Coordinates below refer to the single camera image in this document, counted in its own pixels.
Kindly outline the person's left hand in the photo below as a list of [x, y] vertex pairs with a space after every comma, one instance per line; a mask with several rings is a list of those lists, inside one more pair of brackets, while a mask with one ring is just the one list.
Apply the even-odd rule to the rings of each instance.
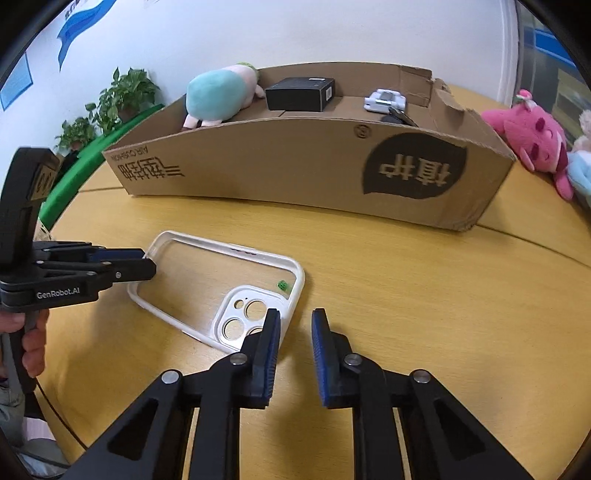
[[[22, 339], [24, 349], [23, 366], [31, 378], [40, 375], [45, 369], [45, 348], [47, 342], [48, 310], [41, 310], [38, 313], [35, 327], [29, 330]], [[14, 333], [25, 326], [24, 313], [1, 312], [1, 332]]]

